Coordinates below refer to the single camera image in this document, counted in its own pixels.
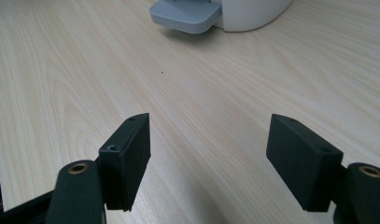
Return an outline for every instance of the screw hole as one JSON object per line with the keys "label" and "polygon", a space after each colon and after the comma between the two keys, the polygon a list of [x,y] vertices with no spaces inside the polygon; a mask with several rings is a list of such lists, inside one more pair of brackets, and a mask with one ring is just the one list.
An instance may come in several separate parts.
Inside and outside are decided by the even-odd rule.
{"label": "screw hole", "polygon": [[359,170],[365,175],[375,177],[375,178],[380,178],[380,170],[375,169],[371,166],[360,166]]}
{"label": "screw hole", "polygon": [[114,146],[114,145],[111,145],[111,146],[108,146],[107,149],[108,149],[108,150],[115,151],[115,150],[117,150],[117,147]]}
{"label": "screw hole", "polygon": [[78,163],[73,166],[71,166],[68,169],[68,173],[71,175],[78,175],[81,174],[82,172],[88,170],[88,164],[86,163]]}

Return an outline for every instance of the wood grain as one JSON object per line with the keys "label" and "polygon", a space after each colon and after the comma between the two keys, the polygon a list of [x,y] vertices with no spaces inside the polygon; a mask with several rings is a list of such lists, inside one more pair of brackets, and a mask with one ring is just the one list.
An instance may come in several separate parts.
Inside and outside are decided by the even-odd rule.
{"label": "wood grain", "polygon": [[109,223],[332,223],[308,214],[265,157],[273,113],[380,166],[380,0],[295,0],[251,32],[186,35],[153,0],[0,1],[5,208],[93,160],[149,112],[151,153],[132,213]]}

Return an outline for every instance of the white appliance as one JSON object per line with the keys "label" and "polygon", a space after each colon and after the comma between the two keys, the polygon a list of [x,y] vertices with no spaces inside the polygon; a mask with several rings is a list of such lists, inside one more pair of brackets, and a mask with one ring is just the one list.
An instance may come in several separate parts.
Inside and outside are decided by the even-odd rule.
{"label": "white appliance", "polygon": [[292,0],[158,0],[150,9],[152,20],[191,34],[212,25],[228,32],[259,28],[278,17]]}

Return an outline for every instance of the wooden table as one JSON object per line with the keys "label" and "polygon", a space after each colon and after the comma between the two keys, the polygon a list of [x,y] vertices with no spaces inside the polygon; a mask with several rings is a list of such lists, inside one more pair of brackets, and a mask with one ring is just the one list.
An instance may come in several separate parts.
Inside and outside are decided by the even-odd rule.
{"label": "wooden table", "polygon": [[4,207],[149,112],[134,210],[109,223],[332,223],[334,205],[303,212],[266,159],[270,118],[380,166],[380,0],[295,0],[258,30],[202,35],[155,25],[152,4],[0,1]]}

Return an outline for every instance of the gray plastic base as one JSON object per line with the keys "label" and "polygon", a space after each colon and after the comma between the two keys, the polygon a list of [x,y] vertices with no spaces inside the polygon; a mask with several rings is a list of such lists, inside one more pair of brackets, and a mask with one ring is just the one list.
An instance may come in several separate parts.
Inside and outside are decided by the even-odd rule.
{"label": "gray plastic base", "polygon": [[221,4],[207,0],[159,0],[150,9],[152,20],[190,34],[207,31],[222,15]]}

